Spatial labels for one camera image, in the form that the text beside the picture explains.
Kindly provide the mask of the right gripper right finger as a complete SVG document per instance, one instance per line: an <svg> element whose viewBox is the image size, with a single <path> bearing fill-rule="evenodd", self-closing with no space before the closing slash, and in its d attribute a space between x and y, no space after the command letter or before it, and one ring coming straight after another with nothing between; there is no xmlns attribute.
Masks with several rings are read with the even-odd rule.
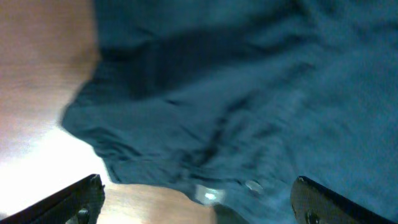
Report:
<svg viewBox="0 0 398 224"><path fill-rule="evenodd" d="M395 224L306 176L296 178L290 202L299 224Z"/></svg>

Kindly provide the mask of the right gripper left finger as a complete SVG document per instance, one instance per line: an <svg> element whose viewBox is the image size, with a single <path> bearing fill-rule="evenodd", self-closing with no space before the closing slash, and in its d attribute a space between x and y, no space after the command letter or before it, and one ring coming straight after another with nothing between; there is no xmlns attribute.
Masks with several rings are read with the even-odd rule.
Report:
<svg viewBox="0 0 398 224"><path fill-rule="evenodd" d="M1 220L1 224L96 224L105 200L104 185L98 174Z"/></svg>

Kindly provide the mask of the navy blue shorts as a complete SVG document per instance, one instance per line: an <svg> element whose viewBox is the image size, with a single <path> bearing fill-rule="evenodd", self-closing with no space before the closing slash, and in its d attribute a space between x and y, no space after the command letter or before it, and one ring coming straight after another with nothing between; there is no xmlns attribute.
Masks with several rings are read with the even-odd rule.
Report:
<svg viewBox="0 0 398 224"><path fill-rule="evenodd" d="M300 175L397 220L397 2L100 0L62 126L111 180L292 223Z"/></svg>

